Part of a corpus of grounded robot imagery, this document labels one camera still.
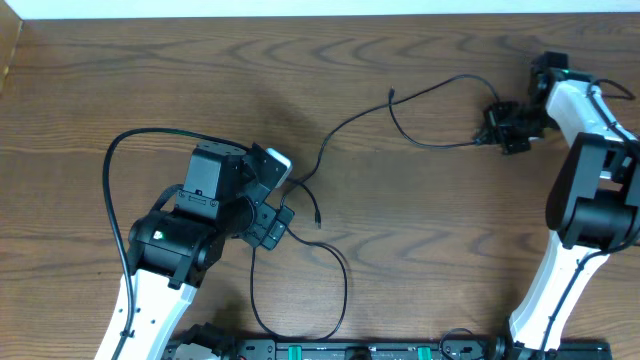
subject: wire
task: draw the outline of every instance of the wire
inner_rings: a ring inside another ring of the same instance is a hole
[[[451,329],[449,331],[447,331],[441,338],[440,338],[440,342],[438,342],[438,350],[440,351],[440,354],[442,355],[442,357],[447,358],[447,360],[454,360],[451,356],[449,356],[449,354],[444,351],[444,340],[451,334],[453,333],[457,333],[457,332],[466,332],[469,335],[473,335],[473,333],[471,332],[471,330],[467,329],[467,328],[455,328],[455,329]],[[480,348],[482,349],[482,355],[480,355],[480,357],[477,357],[475,359],[472,360],[480,360],[484,358],[485,355],[485,347],[480,343],[480,341],[477,341],[478,345],[480,346]]]
[[[309,194],[309,197],[311,198],[311,201],[313,202],[313,207],[316,209],[316,213],[315,213],[315,222],[316,225],[318,225],[318,229],[320,229],[322,227],[322,216],[320,215],[320,208],[318,207],[318,202],[316,201],[316,197],[313,196],[313,193],[311,192],[311,189],[309,189],[307,187],[307,185],[305,185],[304,183],[301,183],[300,181],[296,180],[296,179],[292,179],[292,178],[287,178],[287,181],[293,184],[296,184],[298,186],[300,186],[301,188],[304,189],[304,191],[307,192],[307,194]],[[285,197],[283,196],[282,199],[280,200],[280,209],[282,209],[284,207],[284,199]]]
[[[126,139],[129,136],[137,135],[137,134],[146,134],[146,133],[164,133],[164,134],[173,134],[173,135],[181,135],[187,136],[207,141],[214,141],[221,144],[232,145],[238,147],[242,150],[249,150],[246,146],[224,140],[219,139],[213,136],[198,134],[190,131],[179,130],[179,129],[171,129],[171,128],[140,128],[133,129],[129,131],[125,131],[122,134],[118,135],[113,141],[109,148],[107,149],[107,153],[104,156],[104,163],[102,165],[102,192],[104,193],[104,202],[107,208],[107,216],[109,217],[109,223],[111,225],[111,229],[113,230],[113,236],[116,241],[116,246],[118,247],[118,254],[120,255],[120,261],[122,263],[122,270],[124,275],[125,286],[127,289],[127,321],[125,323],[124,329],[120,333],[120,341],[118,341],[118,345],[113,353],[113,360],[118,359],[120,353],[122,352],[122,348],[124,347],[125,341],[128,337],[133,336],[133,332],[131,331],[131,325],[133,324],[133,314],[135,309],[135,298],[133,294],[133,284],[131,282],[131,274],[129,272],[129,267],[127,265],[127,255],[124,249],[124,242],[122,240],[122,235],[120,234],[120,227],[118,226],[118,221],[116,220],[115,210],[113,208],[113,201],[111,199],[111,188],[109,187],[109,168],[111,166],[111,158],[113,157],[113,153],[116,150],[118,144]]]
[[[315,247],[319,247],[322,249],[327,250],[329,253],[331,253],[331,255],[333,255],[333,257],[336,258],[336,260],[338,260],[338,263],[340,264],[340,268],[342,269],[342,277],[344,278],[344,297],[343,297],[343,301],[342,301],[342,312],[340,314],[340,319],[338,320],[338,323],[336,324],[336,326],[333,328],[333,330],[328,333],[327,335],[313,340],[313,341],[318,341],[318,342],[322,342],[322,341],[326,341],[327,339],[329,339],[331,336],[333,336],[335,333],[338,332],[338,330],[340,330],[340,326],[342,325],[342,321],[344,320],[344,316],[347,312],[347,299],[349,297],[349,288],[348,288],[348,280],[347,280],[347,269],[344,266],[344,263],[342,262],[342,258],[344,258],[344,255],[342,255],[340,253],[339,250],[332,248],[331,245],[323,243],[323,242],[313,242],[313,241],[305,241],[302,240],[300,237],[298,237],[298,235],[294,234],[293,231],[291,231],[291,229],[289,229],[287,227],[287,232],[289,233],[289,235],[291,235],[294,239],[296,239],[299,243],[307,245],[307,246],[315,246]],[[293,337],[289,337],[289,336],[283,336],[280,335],[278,333],[276,333],[275,331],[269,329],[260,319],[260,315],[258,314],[258,309],[256,308],[256,303],[255,303],[255,299],[254,299],[254,295],[253,295],[253,274],[255,272],[255,264],[256,264],[256,248],[253,249],[253,254],[251,256],[251,276],[249,277],[249,296],[251,298],[251,309],[253,310],[253,315],[256,318],[256,321],[258,322],[258,325],[260,325],[260,327],[267,332],[269,335],[281,339],[281,340],[286,340],[286,339],[294,339]]]
[[[396,119],[396,115],[393,113],[393,96],[395,95],[395,93],[396,93],[396,90],[394,88],[391,88],[389,90],[389,103],[387,106],[389,107],[389,114],[391,115],[391,120],[393,120],[393,123],[396,124],[396,127],[398,128],[398,131],[400,132],[400,134],[413,145],[417,147],[429,148],[429,149],[452,149],[456,147],[480,144],[479,141],[471,141],[471,142],[458,143],[458,144],[433,145],[433,144],[424,144],[424,143],[413,140],[411,136],[407,135],[407,133],[404,132],[404,130],[402,130],[402,127],[398,123],[398,119]]]
[[[591,104],[593,105],[593,107],[596,109],[596,111],[598,112],[598,114],[600,115],[600,117],[602,118],[602,120],[605,122],[605,124],[607,125],[607,127],[616,135],[618,135],[620,137],[620,139],[622,139],[625,147],[627,148],[627,150],[629,150],[631,152],[631,155],[633,157],[633,159],[635,160],[635,166],[640,166],[640,150],[638,149],[637,143],[633,142],[631,139],[629,139],[629,137],[627,137],[627,135],[624,134],[624,132],[622,132],[620,130],[620,128],[618,128],[618,123],[611,121],[611,119],[609,119],[609,116],[607,116],[607,114],[604,112],[604,110],[602,109],[602,107],[600,107],[600,104],[598,103],[598,101],[596,100],[595,96],[596,92],[593,91],[593,87],[597,86],[601,83],[605,83],[605,84],[609,84],[614,86],[615,88],[617,88],[618,90],[622,91],[624,93],[624,95],[603,95],[602,97],[607,97],[607,98],[612,98],[612,99],[624,99],[624,100],[634,100],[635,99],[635,95],[633,95],[631,93],[631,91],[629,91],[628,89],[626,89],[624,86],[620,85],[619,83],[613,81],[613,80],[609,80],[609,79],[596,79],[593,80],[589,83],[589,85],[587,86],[587,98],[589,99],[589,101],[591,102]],[[553,310],[553,313],[551,314],[551,316],[549,317],[549,323],[547,324],[547,328],[544,332],[544,337],[542,338],[542,345],[540,346],[540,350],[538,351],[538,357],[544,359],[544,352],[545,352],[545,348],[547,347],[547,342],[549,341],[549,336],[551,334],[551,328],[553,327],[553,323],[556,320],[556,317],[558,316],[558,314],[560,313],[560,310],[562,309],[562,306],[564,305],[564,302],[566,301],[567,297],[569,296],[569,293],[571,292],[571,289],[573,288],[575,282],[578,280],[578,276],[580,276],[580,273],[584,270],[585,265],[587,264],[587,262],[589,262],[589,260],[597,257],[597,256],[605,256],[605,255],[611,255],[611,254],[615,254],[617,252],[620,251],[624,251],[626,249],[628,249],[629,247],[631,247],[635,241],[636,238],[638,237],[638,235],[640,234],[640,229],[638,229],[632,236],[630,236],[627,240],[627,242],[618,245],[617,247],[611,248],[611,249],[607,249],[607,250],[600,250],[598,252],[592,253],[590,255],[585,256],[579,263],[578,266],[576,267],[576,271],[574,272],[573,276],[571,277],[571,280],[569,280],[569,283],[567,284],[567,287],[564,289],[564,292],[562,293],[562,296],[560,297],[560,300],[558,301],[558,304],[556,305],[556,308]]]
[[[417,98],[418,96],[427,94],[427,93],[429,93],[429,92],[431,92],[433,90],[436,90],[436,89],[438,89],[438,88],[440,88],[442,86],[445,86],[445,85],[447,85],[449,83],[452,83],[452,82],[454,82],[456,80],[461,80],[461,79],[473,79],[473,80],[480,81],[481,83],[486,85],[487,88],[489,88],[489,90],[491,91],[491,94],[495,98],[496,102],[500,102],[500,96],[498,96],[498,92],[496,91],[496,89],[493,87],[493,85],[489,81],[487,81],[486,79],[484,79],[484,78],[482,78],[480,76],[477,76],[477,75],[460,74],[460,75],[456,75],[456,76],[454,76],[452,78],[449,78],[449,79],[447,79],[447,80],[445,80],[443,82],[440,82],[440,83],[438,83],[436,85],[433,85],[433,86],[431,86],[429,88],[421,90],[421,91],[419,91],[419,92],[417,92],[417,93],[415,93],[413,95],[409,95],[409,96],[407,96],[405,98],[402,98],[400,100],[392,102],[391,104],[392,105],[400,105],[400,104],[402,104],[404,102],[407,102],[407,101],[409,101],[411,99]],[[307,173],[306,175],[304,175],[301,178],[299,178],[298,179],[298,184],[294,184],[291,188],[289,188],[289,190],[285,191],[285,193],[282,195],[282,200],[280,201],[280,205],[284,206],[284,203],[285,203],[287,195],[289,195],[296,187],[298,187],[301,184],[304,184],[313,175],[315,175],[315,173],[318,171],[318,168],[320,167],[320,162],[322,162],[322,155],[324,154],[324,150],[327,147],[327,144],[329,143],[329,140],[331,140],[331,137],[333,137],[333,135],[336,132],[338,132],[338,130],[342,129],[345,125],[351,123],[352,121],[354,121],[354,120],[356,120],[356,119],[358,119],[360,117],[363,117],[363,116],[365,116],[365,115],[367,115],[369,113],[372,113],[374,111],[378,111],[378,110],[384,109],[384,108],[390,108],[388,102],[385,103],[385,104],[382,104],[382,105],[374,106],[374,107],[372,107],[370,109],[367,109],[367,110],[365,110],[365,111],[363,111],[363,112],[361,112],[359,114],[356,114],[356,115],[348,118],[347,120],[344,120],[338,126],[336,126],[333,130],[331,130],[329,132],[329,134],[327,134],[327,136],[324,138],[324,141],[322,142],[322,145],[320,146],[320,151],[318,152],[318,159],[316,160],[316,164],[313,167],[313,169],[309,173]],[[402,128],[400,127],[398,122],[397,121],[394,121],[394,122],[396,124],[396,127],[400,131],[400,133],[404,134],[404,131],[402,130]]]
[[[167,203],[167,201],[169,201],[169,199],[171,199],[173,195],[175,195],[178,191],[182,190],[183,187],[184,187],[183,184],[175,184],[166,188],[162,192],[162,194],[158,196],[158,200],[156,200],[156,202],[153,203],[153,205],[151,206],[150,212],[161,210],[162,207]]]

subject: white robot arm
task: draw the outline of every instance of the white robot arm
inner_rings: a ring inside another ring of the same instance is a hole
[[[529,359],[533,350],[557,350],[565,322],[591,276],[610,252],[634,242],[638,233],[637,159],[628,149],[636,138],[615,121],[591,76],[571,72],[566,55],[545,56],[558,67],[550,67],[547,58],[542,68],[534,68],[534,81],[551,89],[534,86],[535,91],[546,91],[532,97],[544,101],[546,114],[572,149],[548,199],[551,231],[542,264],[524,301],[509,317],[515,351],[508,359]],[[622,188],[599,189],[600,179]]]

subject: wood grain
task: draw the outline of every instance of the wood grain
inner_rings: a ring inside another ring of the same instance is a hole
[[[92,358],[116,299],[120,264],[100,187],[120,132],[179,127],[272,146],[308,171],[342,119],[459,73],[482,75],[523,100],[531,59],[566,51],[575,68],[640,91],[638,15],[415,16],[92,20],[27,23],[0,100],[0,358]],[[469,139],[491,101],[459,82],[399,106],[422,141]],[[638,129],[637,103],[611,103]],[[121,228],[184,179],[190,140],[148,135],[114,157]],[[349,261],[340,339],[437,338],[464,326],[500,331],[547,241],[546,196],[566,156],[558,134],[534,151],[411,147],[388,114],[357,120],[331,141],[293,229]],[[566,338],[606,338],[616,359],[640,340],[640,249],[598,272]],[[250,310],[250,250],[229,241],[179,324],[261,333]],[[284,238],[260,251],[257,306],[284,334],[322,335],[340,311],[341,277],[322,250]]]

